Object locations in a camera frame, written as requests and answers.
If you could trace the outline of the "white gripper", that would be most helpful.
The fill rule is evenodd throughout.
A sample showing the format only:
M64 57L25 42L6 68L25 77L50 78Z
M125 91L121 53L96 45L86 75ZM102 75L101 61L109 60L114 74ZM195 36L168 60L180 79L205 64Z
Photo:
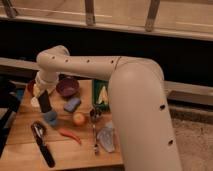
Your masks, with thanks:
M40 96L40 90L47 90L48 96L51 96L59 82L58 73L39 70L36 74L35 81L36 83L33 85L34 97Z

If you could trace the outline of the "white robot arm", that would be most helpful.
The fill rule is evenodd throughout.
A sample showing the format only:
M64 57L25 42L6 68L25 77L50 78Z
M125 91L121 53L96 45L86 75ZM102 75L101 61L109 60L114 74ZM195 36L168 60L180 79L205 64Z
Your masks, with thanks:
M74 57L61 45L40 52L36 61L40 89L53 88L62 72L108 82L125 171L182 171L158 63L128 56Z

